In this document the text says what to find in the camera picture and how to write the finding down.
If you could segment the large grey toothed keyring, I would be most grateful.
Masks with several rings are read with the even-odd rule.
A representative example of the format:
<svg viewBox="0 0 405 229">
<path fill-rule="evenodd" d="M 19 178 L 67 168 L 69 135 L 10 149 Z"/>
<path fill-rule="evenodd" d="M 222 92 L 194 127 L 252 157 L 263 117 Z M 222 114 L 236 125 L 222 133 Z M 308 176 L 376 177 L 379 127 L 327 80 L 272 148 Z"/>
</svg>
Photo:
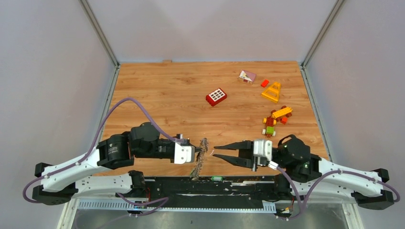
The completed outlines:
<svg viewBox="0 0 405 229">
<path fill-rule="evenodd" d="M 205 154 L 208 151 L 208 146 L 209 146 L 209 142 L 207 138 L 202 138 L 200 140 L 200 151 L 197 154 L 196 157 L 196 165 L 194 167 L 194 169 L 192 170 L 192 172 L 190 173 L 190 177 L 192 180 L 198 180 L 200 177 L 200 173 L 201 170 L 203 168 L 203 163 L 204 163 L 204 159 L 205 159 Z"/>
</svg>

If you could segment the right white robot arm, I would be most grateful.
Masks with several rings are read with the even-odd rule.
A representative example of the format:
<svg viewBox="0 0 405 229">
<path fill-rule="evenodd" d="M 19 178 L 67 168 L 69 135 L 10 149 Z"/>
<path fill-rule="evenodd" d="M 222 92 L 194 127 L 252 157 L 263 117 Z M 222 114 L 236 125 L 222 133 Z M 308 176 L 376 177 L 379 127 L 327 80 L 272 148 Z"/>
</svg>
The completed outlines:
<svg viewBox="0 0 405 229">
<path fill-rule="evenodd" d="M 371 210 L 384 210 L 401 199 L 387 183 L 386 169 L 362 171 L 336 164 L 311 153 L 310 146 L 295 135 L 277 144 L 267 139 L 245 140 L 215 149 L 237 150 L 238 156 L 215 155 L 234 166 L 252 171 L 269 167 L 280 172 L 274 178 L 273 194 L 278 199 L 292 196 L 301 208 L 311 195 L 353 200 Z"/>
</svg>

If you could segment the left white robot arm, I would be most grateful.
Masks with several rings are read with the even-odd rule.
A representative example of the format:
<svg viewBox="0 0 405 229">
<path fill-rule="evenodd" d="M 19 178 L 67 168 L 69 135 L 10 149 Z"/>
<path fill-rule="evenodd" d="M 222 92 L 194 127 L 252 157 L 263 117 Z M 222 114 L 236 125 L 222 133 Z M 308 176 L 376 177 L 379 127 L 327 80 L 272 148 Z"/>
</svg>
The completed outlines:
<svg viewBox="0 0 405 229">
<path fill-rule="evenodd" d="M 58 165 L 38 163 L 35 176 L 41 183 L 33 188 L 32 198 L 52 206 L 94 194 L 141 197 L 149 191 L 143 172 L 131 170 L 101 177 L 97 174 L 132 166 L 136 158 L 168 159 L 179 165 L 192 163 L 195 153 L 200 151 L 201 148 L 188 139 L 176 143 L 161 138 L 160 132 L 150 122 L 145 122 L 99 142 L 88 157 L 78 156 Z"/>
</svg>

